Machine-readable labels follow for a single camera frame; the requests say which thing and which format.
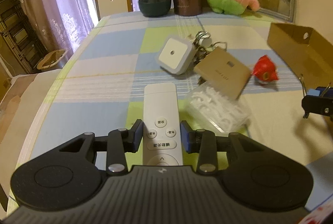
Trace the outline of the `cardboard tray box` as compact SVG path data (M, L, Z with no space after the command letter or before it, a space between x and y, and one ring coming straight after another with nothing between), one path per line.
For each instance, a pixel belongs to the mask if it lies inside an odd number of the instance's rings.
M314 28L272 23L267 44L297 77L304 77L307 89L332 85L332 43Z

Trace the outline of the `checkered tablecloth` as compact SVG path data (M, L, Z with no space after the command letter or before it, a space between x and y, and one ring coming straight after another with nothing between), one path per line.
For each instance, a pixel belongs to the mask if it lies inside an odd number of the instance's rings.
M207 12L197 17L169 14L146 18L129 12L103 18L61 70L43 97L14 165L32 159L83 133L104 136L128 128L142 117L144 87L172 82L177 87L179 116L196 128L185 110L185 96L198 84L188 71L173 76L163 71L156 55L167 37L195 36L208 31L214 42L248 67L267 55L278 68L278 81L260 85L250 79L240 101L250 111L242 133L304 164L314 188L307 202L313 210L332 200L332 126L323 117L303 117L299 79L267 44L272 19Z

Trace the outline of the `clear box of floss picks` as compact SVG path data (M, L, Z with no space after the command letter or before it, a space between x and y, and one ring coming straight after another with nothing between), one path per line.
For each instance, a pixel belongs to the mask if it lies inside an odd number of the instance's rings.
M199 85L186 97L187 112L204 128L219 136L240 130L250 119L250 111L239 101L217 91L208 83Z

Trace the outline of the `gold TP-Link square router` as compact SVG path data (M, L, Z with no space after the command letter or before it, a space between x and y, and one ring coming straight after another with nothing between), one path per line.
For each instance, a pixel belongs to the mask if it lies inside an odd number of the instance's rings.
M195 67L194 72L230 99L238 99L251 78L251 70L230 53L216 47Z

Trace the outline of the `dark wooden folding rack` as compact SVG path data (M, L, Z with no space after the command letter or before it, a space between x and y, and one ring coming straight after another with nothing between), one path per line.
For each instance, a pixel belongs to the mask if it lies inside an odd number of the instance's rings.
M1 38L28 73L39 72L38 62L47 54L19 0L1 0Z

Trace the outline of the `red toy figure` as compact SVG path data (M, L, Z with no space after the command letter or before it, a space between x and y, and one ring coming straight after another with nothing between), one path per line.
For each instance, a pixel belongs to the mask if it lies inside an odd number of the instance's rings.
M276 65L267 55L258 59L252 70L252 76L264 85L279 80Z

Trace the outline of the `beige basket on floor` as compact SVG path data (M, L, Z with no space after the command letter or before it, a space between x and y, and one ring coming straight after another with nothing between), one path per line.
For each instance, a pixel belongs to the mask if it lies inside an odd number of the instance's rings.
M45 55L37 63L37 69L42 72L62 69L67 61L68 51L66 49L55 50Z

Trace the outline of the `white square night light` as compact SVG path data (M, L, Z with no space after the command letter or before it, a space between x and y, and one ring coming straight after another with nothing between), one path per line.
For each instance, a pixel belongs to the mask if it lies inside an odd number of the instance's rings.
M173 75L181 75L193 61L196 49L189 40L169 36L156 56L158 65Z

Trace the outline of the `blue binder clip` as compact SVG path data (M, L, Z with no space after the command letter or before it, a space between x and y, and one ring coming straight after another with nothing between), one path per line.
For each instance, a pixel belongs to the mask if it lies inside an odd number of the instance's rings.
M308 89L305 86L305 80L303 74L300 75L299 77L301 86L302 86L302 91L303 91L303 97L306 95L312 95L312 96L319 96L319 97L330 97L332 98L332 86L331 84L328 84L326 87L316 87L315 89Z

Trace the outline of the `white remote control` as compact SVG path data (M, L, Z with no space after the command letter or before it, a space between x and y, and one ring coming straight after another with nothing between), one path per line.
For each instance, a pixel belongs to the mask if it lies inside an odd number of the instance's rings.
M183 165L177 89L174 83L144 88L143 165Z

